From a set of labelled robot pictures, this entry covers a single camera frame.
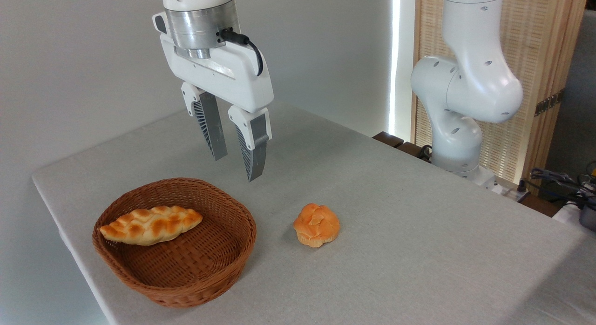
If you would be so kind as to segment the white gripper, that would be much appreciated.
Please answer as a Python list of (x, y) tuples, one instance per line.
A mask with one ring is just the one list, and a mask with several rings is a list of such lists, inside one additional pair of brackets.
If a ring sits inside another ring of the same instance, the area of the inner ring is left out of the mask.
[(228, 151), (216, 97), (234, 105), (228, 116), (236, 126), (248, 181), (253, 181), (262, 175), (272, 138), (270, 113), (264, 107), (274, 100), (274, 91), (264, 56), (258, 58), (249, 45), (228, 41), (211, 49), (208, 59), (191, 58), (175, 46), (167, 22), (164, 12), (153, 16), (169, 68), (185, 81), (181, 92), (188, 114), (197, 119), (211, 155), (219, 160)]

